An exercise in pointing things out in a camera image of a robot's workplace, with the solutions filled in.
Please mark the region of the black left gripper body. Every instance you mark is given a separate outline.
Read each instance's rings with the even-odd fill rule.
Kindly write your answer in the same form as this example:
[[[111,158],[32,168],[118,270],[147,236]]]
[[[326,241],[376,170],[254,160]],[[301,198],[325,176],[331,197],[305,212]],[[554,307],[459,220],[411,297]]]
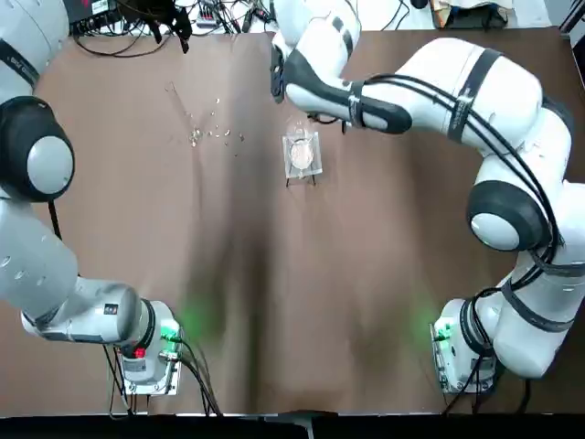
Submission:
[[[163,2],[162,22],[176,35],[190,35],[191,22],[185,6],[175,2]]]

